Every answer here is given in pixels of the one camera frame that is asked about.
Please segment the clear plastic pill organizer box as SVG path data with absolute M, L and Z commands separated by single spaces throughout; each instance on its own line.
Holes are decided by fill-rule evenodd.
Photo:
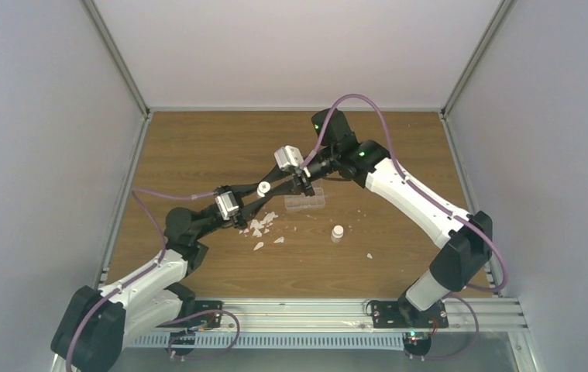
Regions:
M 284 207 L 287 212 L 299 212 L 310 209 L 319 209 L 325 207 L 325 192 L 322 187 L 322 180 L 317 180 L 312 183 L 314 194 L 307 196 L 300 195 L 286 195 L 284 196 Z

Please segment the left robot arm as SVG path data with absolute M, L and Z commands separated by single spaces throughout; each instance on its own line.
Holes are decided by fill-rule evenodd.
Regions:
M 200 211 L 171 209 L 157 228 L 158 254 L 131 274 L 100 288 L 84 286 L 72 296 L 51 341 L 63 371 L 108 371 L 133 341 L 160 326 L 197 332 L 227 315 L 199 305 L 181 280 L 197 270 L 208 247 L 201 238 L 221 229 L 245 229 L 275 196 L 309 191 L 302 166 L 275 166 L 259 183 L 221 186 Z

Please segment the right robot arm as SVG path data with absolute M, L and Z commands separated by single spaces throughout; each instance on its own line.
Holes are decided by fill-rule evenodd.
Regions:
M 339 110 L 317 112 L 312 124 L 320 150 L 306 161 L 298 148 L 281 147 L 274 157 L 282 171 L 292 172 L 304 185 L 337 172 L 396 207 L 439 249 L 429 268 L 398 298 L 400 313 L 420 315 L 467 287 L 493 254 L 488 214 L 470 214 L 446 201 L 408 173 L 391 150 L 374 140 L 358 141 Z

